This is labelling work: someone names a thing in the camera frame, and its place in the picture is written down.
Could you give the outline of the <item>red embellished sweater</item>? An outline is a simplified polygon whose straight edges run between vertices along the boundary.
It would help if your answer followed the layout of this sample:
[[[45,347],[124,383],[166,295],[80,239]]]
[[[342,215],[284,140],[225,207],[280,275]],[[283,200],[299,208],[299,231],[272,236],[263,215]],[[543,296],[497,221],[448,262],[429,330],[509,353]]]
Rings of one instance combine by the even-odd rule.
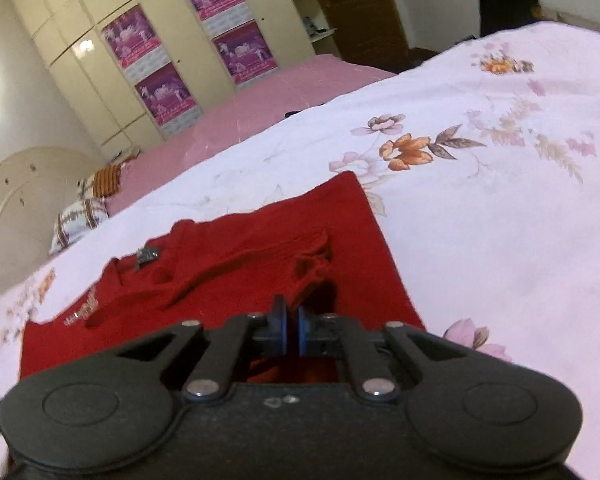
[[[385,322],[424,323],[354,174],[250,214],[180,220],[148,240],[158,258],[111,259],[102,274],[50,322],[23,332],[21,377],[65,364],[186,320],[218,328],[235,315],[291,309]]]

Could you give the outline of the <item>white patterned pillow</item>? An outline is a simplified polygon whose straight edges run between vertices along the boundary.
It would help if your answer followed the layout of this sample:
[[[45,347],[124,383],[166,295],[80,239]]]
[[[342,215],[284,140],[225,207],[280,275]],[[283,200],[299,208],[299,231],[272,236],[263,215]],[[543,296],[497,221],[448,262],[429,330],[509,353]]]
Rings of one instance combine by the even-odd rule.
[[[56,255],[73,245],[109,218],[101,198],[77,200],[61,211],[54,223],[50,255]]]

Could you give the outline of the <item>cream arched headboard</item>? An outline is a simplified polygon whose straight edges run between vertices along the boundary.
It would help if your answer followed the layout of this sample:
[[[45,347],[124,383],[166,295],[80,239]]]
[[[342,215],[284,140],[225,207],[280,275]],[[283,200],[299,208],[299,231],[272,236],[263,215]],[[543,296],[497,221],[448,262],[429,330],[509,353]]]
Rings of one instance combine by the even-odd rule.
[[[48,259],[57,215],[104,164],[68,148],[27,148],[0,163],[0,296]]]

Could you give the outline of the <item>orange striped pillow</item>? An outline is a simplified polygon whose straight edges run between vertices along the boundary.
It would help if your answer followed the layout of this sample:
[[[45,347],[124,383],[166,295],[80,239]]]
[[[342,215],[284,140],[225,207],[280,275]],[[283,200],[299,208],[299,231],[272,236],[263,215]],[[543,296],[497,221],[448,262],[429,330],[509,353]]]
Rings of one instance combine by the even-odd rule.
[[[121,188],[122,169],[132,162],[135,156],[127,157],[122,162],[109,165],[98,170],[76,184],[76,196],[79,200],[91,198],[108,198],[117,194]]]

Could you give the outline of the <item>floral pink quilt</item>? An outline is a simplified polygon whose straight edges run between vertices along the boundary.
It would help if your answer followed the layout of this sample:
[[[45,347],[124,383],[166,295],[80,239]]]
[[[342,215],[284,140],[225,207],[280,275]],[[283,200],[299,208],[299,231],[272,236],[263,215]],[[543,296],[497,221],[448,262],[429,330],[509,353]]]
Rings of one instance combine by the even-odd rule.
[[[564,382],[570,466],[600,479],[600,34],[542,23],[461,44],[200,162],[0,298],[0,398],[24,324],[175,221],[250,212],[352,172],[428,330],[469,318]]]

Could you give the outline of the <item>lower left purple poster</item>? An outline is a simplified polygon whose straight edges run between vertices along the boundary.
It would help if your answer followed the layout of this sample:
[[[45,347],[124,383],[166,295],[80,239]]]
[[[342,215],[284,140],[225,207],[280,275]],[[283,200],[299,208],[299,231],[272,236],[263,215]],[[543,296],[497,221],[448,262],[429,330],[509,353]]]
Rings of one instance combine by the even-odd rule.
[[[202,108],[172,63],[138,82],[135,90],[165,138],[190,128],[202,116]]]

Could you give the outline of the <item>pink bed sheet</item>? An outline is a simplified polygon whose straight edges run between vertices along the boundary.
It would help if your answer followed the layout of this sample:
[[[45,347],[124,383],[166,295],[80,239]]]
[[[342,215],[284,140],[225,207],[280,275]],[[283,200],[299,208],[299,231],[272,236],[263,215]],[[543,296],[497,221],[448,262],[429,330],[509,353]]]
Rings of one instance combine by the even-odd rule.
[[[127,164],[120,191],[106,199],[108,214],[118,214],[190,167],[282,122],[290,110],[327,103],[391,76],[331,54],[276,70]]]

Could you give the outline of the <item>cream wardrobe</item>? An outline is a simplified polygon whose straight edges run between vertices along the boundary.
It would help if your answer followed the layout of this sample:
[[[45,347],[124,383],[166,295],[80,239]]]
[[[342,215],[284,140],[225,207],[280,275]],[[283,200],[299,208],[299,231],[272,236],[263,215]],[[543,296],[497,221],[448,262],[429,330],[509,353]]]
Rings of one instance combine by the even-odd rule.
[[[107,157],[152,148],[231,96],[335,47],[316,0],[12,0]]]

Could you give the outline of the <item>upper left purple poster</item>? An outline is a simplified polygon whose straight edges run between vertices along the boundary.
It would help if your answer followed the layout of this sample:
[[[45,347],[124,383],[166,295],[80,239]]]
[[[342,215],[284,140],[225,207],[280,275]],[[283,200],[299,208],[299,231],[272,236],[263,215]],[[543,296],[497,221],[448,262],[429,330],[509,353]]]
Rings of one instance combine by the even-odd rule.
[[[102,38],[131,84],[137,84],[171,62],[169,53],[139,4],[105,25]]]

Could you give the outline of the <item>wooden furniture at right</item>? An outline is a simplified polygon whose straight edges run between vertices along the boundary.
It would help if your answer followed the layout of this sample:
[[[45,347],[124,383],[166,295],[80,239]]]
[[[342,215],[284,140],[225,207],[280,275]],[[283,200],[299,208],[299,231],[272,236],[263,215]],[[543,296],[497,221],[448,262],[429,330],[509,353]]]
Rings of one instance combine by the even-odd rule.
[[[599,22],[584,18],[577,14],[554,10],[547,8],[546,6],[535,6],[532,9],[532,14],[537,20],[562,23],[600,33]]]

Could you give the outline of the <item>lower right purple poster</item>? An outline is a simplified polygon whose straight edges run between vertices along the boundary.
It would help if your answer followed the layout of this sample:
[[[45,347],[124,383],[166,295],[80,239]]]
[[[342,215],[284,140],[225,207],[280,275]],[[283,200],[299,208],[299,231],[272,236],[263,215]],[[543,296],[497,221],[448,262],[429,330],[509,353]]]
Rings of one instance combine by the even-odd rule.
[[[273,53],[255,21],[223,32],[212,42],[236,87],[242,87],[278,69]]]

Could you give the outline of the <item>black chair with garment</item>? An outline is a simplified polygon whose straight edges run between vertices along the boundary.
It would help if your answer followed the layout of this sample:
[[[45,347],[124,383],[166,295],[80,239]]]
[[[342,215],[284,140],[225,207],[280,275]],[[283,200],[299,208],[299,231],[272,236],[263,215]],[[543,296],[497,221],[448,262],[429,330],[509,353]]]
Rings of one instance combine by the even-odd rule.
[[[521,28],[542,18],[540,0],[478,0],[479,37]]]

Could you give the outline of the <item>brown wooden door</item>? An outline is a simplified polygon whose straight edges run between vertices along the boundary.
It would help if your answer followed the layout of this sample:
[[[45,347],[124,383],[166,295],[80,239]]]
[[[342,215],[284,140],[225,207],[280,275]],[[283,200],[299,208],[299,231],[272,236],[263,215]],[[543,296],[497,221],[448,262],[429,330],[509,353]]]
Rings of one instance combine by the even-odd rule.
[[[408,69],[408,44],[394,0],[318,0],[336,28],[342,58],[391,73]]]

